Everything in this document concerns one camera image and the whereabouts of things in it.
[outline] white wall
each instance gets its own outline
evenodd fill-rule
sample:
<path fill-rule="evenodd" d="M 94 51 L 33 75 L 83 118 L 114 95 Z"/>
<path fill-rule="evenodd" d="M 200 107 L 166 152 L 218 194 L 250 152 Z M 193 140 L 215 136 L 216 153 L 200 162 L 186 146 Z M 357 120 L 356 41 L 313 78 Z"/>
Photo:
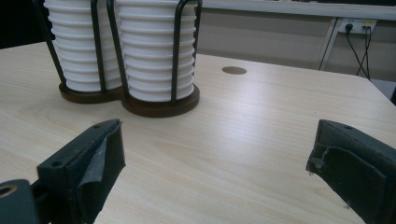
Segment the white wall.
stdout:
<path fill-rule="evenodd" d="M 198 53 L 318 69 L 331 17 L 204 8 Z M 364 39 L 352 36 L 359 55 Z M 396 21 L 379 21 L 370 47 L 373 78 L 396 81 Z M 355 74 L 359 66 L 338 34 L 325 71 Z"/>

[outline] wooden table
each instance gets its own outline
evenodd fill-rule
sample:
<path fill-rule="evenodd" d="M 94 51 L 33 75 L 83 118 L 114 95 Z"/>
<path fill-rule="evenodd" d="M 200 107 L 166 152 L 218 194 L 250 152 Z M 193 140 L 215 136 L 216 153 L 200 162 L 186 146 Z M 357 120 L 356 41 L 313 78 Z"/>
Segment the wooden table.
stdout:
<path fill-rule="evenodd" d="M 247 69 L 229 75 L 224 66 Z M 121 119 L 127 166 L 96 223 L 362 223 L 305 170 L 318 120 L 396 147 L 396 108 L 361 77 L 198 55 L 201 101 L 148 119 L 58 90 L 45 44 L 0 50 L 0 182 L 24 178 L 95 123 Z"/>

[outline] round hole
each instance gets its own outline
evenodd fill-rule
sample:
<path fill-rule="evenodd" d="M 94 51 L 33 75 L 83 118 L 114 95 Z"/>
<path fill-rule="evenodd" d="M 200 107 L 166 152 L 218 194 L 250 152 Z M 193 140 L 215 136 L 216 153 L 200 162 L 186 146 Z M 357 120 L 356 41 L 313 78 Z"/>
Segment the round hole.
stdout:
<path fill-rule="evenodd" d="M 228 66 L 221 69 L 223 72 L 231 75 L 243 75 L 247 72 L 245 68 Z"/>
<path fill-rule="evenodd" d="M 52 167 L 58 167 L 60 165 L 62 165 L 62 163 L 60 161 L 55 161 L 52 163 Z"/>
<path fill-rule="evenodd" d="M 7 197 L 12 192 L 14 192 L 18 187 L 16 185 L 6 185 L 0 187 L 0 198 Z"/>

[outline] dark wooden base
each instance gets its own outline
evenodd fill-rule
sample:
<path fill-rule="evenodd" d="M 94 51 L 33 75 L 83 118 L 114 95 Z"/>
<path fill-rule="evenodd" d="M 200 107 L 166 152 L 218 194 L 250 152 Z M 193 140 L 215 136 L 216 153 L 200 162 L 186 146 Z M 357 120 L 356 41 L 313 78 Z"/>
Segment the dark wooden base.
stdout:
<path fill-rule="evenodd" d="M 128 111 L 148 118 L 169 118 L 177 115 L 181 115 L 194 109 L 199 102 L 200 91 L 197 86 L 194 85 L 194 91 L 191 95 L 181 100 L 177 100 L 175 105 L 171 105 L 170 102 L 152 103 L 145 102 L 129 97 L 122 100 L 122 105 Z"/>
<path fill-rule="evenodd" d="M 118 87 L 111 91 L 106 91 L 105 93 L 101 93 L 99 91 L 82 92 L 70 90 L 61 83 L 59 85 L 59 90 L 61 91 L 61 95 L 64 99 L 77 104 L 107 103 L 111 101 L 121 100 L 123 96 L 122 87 Z"/>

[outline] metal stand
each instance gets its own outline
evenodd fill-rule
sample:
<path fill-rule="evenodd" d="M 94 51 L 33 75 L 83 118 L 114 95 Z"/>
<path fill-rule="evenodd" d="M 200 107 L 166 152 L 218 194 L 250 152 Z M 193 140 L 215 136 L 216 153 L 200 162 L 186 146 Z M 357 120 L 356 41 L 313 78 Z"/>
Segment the metal stand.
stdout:
<path fill-rule="evenodd" d="M 50 29 L 47 27 L 47 24 L 45 23 L 43 14 L 40 9 L 39 1 L 38 0 L 32 0 L 32 1 L 35 8 L 35 14 L 37 16 L 38 23 L 40 25 L 41 33 L 43 34 L 44 39 L 46 40 L 47 46 L 49 48 L 50 56 L 55 64 L 55 68 L 56 71 L 58 72 L 59 79 L 61 80 L 61 84 L 59 85 L 59 90 L 61 91 L 62 97 L 67 101 L 78 104 L 100 104 L 100 103 L 121 99 L 121 94 L 120 94 L 121 87 L 111 91 L 109 91 L 106 88 L 105 72 L 103 66 L 103 56 L 102 56 L 102 48 L 101 48 L 101 40 L 100 40 L 100 32 L 99 32 L 98 12 L 97 12 L 98 0 L 91 1 L 92 27 L 93 27 L 93 35 L 95 40 L 96 59 L 98 63 L 98 76 L 101 86 L 101 90 L 96 92 L 73 91 L 67 87 L 66 78 L 64 77 L 64 70 L 61 67 L 58 55 L 56 54 L 55 47 L 53 46 L 52 39 L 50 37 Z"/>
<path fill-rule="evenodd" d="M 175 11 L 175 26 L 174 26 L 175 30 L 174 30 L 173 63 L 172 63 L 171 100 L 169 102 L 161 102 L 161 103 L 141 101 L 135 99 L 129 93 L 127 76 L 125 73 L 125 65 L 124 65 L 121 46 L 120 46 L 119 31 L 117 28 L 116 16 L 114 13 L 114 0 L 106 0 L 106 6 L 107 6 L 107 14 L 110 21 L 111 33 L 113 35 L 113 40 L 114 40 L 114 47 L 117 55 L 117 61 L 120 69 L 120 79 L 121 79 L 122 87 L 116 88 L 115 90 L 111 90 L 111 91 L 106 89 L 106 81 L 105 81 L 104 66 L 103 66 L 103 55 L 102 55 L 101 40 L 100 40 L 100 28 L 99 28 L 98 13 L 97 13 L 98 0 L 92 0 L 91 1 L 92 26 L 93 26 L 93 34 L 94 34 L 95 47 L 96 47 L 96 58 L 98 62 L 98 76 L 101 85 L 101 90 L 98 92 L 80 92 L 80 91 L 73 91 L 67 88 L 66 78 L 64 77 L 64 72 L 59 62 L 59 58 L 56 54 L 55 47 L 52 44 L 52 40 L 50 38 L 50 30 L 45 24 L 44 18 L 42 16 L 39 7 L 38 0 L 32 0 L 32 1 L 34 2 L 35 14 L 37 15 L 37 18 L 40 23 L 41 31 L 47 42 L 49 53 L 52 57 L 52 60 L 55 63 L 56 70 L 61 80 L 59 89 L 64 99 L 79 104 L 98 104 L 98 103 L 105 103 L 115 100 L 121 100 L 123 107 L 128 111 L 139 116 L 150 117 L 150 118 L 166 118 L 166 117 L 181 115 L 183 113 L 186 113 L 194 109 L 198 105 L 200 91 L 198 87 L 195 85 L 193 86 L 194 91 L 192 92 L 191 95 L 180 100 L 177 99 L 177 72 L 178 72 L 178 54 L 179 54 L 182 11 L 184 9 L 184 6 L 186 6 L 186 4 L 188 3 L 197 4 L 197 8 L 195 11 L 196 12 L 196 20 L 195 20 L 196 30 L 194 32 L 195 42 L 193 44 L 193 47 L 195 49 L 193 57 L 195 59 L 197 45 L 198 45 L 199 25 L 201 20 L 202 0 L 180 0 L 177 4 L 177 8 Z"/>
<path fill-rule="evenodd" d="M 122 86 L 124 90 L 124 99 L 122 99 L 122 105 L 128 111 L 143 117 L 150 118 L 167 118 L 177 115 L 184 114 L 192 109 L 194 109 L 199 103 L 199 89 L 194 85 L 193 93 L 184 98 L 177 100 L 177 68 L 178 68 L 178 54 L 179 54 L 179 42 L 180 42 L 180 26 L 181 26 L 181 13 L 184 6 L 187 3 L 192 2 L 198 4 L 196 8 L 196 17 L 194 33 L 194 48 L 195 52 L 193 57 L 195 59 L 196 49 L 198 45 L 198 33 L 199 24 L 201 19 L 202 10 L 202 0 L 180 0 L 177 4 L 177 9 L 175 12 L 175 30 L 174 30 L 174 48 L 173 48 L 173 64 L 172 64 L 172 90 L 171 90 L 171 101 L 152 103 L 145 102 L 135 99 L 130 95 L 128 90 L 128 82 L 125 74 L 125 66 L 122 59 L 122 52 L 120 47 L 120 37 L 119 31 L 117 30 L 116 17 L 114 15 L 114 0 L 107 0 L 107 13 L 110 19 L 111 32 L 113 34 L 114 45 L 116 46 L 116 53 L 119 62 L 120 75 L 122 80 Z"/>

